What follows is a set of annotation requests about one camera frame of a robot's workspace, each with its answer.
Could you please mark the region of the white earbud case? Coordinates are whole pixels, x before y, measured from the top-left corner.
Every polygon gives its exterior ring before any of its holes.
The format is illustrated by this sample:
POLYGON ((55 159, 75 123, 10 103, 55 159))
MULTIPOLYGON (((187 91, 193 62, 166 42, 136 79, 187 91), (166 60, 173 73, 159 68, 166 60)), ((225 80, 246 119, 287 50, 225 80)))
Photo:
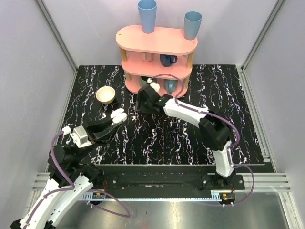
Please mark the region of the white earbud case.
POLYGON ((118 124, 127 119, 127 114, 123 108, 119 108, 111 113, 110 118, 112 119, 113 124, 118 124))

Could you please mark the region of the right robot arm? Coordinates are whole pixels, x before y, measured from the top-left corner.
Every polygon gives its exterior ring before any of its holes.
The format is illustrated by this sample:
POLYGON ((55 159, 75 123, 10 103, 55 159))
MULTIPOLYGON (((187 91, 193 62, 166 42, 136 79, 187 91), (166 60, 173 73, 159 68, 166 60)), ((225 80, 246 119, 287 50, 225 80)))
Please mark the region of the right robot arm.
POLYGON ((146 84, 138 91, 136 106, 140 112, 175 117, 197 127, 203 144, 213 152, 215 184, 222 189, 233 186, 236 171, 231 155, 232 129, 227 120, 209 109, 180 102, 171 95, 160 96, 155 83, 146 84))

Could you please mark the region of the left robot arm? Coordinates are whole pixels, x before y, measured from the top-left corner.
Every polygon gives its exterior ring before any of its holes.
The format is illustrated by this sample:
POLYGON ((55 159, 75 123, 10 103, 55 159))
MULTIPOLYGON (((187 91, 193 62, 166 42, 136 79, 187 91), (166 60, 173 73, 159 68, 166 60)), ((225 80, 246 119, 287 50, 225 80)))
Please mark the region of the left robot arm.
POLYGON ((108 181, 94 164, 81 161, 96 146, 110 142, 127 119, 126 113, 112 113, 97 122, 64 127, 51 141, 49 179, 31 210, 11 224, 12 229, 54 229, 66 212, 89 191, 103 195, 108 181))

